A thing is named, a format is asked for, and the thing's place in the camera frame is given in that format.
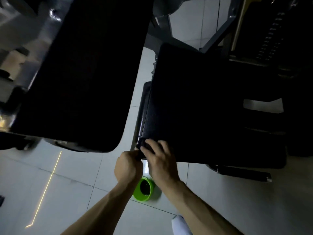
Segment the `hand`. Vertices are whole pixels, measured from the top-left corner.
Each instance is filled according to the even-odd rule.
[[[117,159],[114,174],[119,183],[134,186],[139,183],[142,177],[143,164],[135,159],[137,155],[138,151],[126,151],[122,152]]]
[[[140,150],[148,159],[149,173],[155,184],[163,191],[171,188],[173,183],[180,181],[177,170],[175,156],[171,153],[166,141],[158,142],[152,139],[146,139],[145,142],[151,146],[155,154],[140,147]]]

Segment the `white shoe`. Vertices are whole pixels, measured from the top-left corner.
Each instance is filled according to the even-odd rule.
[[[193,235],[186,221],[180,215],[176,215],[172,218],[172,229],[174,235]]]

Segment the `forearm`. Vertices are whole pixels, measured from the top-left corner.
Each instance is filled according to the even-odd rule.
[[[118,183],[105,197],[61,235],[113,234],[117,222],[134,190],[135,185]]]
[[[164,193],[182,214],[194,235],[241,234],[183,182],[172,183]]]

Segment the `person's right hand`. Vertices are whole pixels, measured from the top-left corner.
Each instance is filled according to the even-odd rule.
[[[145,147],[140,147],[140,150],[148,159],[151,177],[164,192],[167,188],[171,188],[173,183],[180,181],[175,156],[171,153],[166,141],[159,140],[156,142],[152,139],[146,139],[145,142],[151,146],[155,154]]]

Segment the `person's left hand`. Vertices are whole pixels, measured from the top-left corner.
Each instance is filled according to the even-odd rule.
[[[143,163],[136,160],[138,150],[122,152],[116,161],[114,174],[118,182],[137,185],[142,177]]]

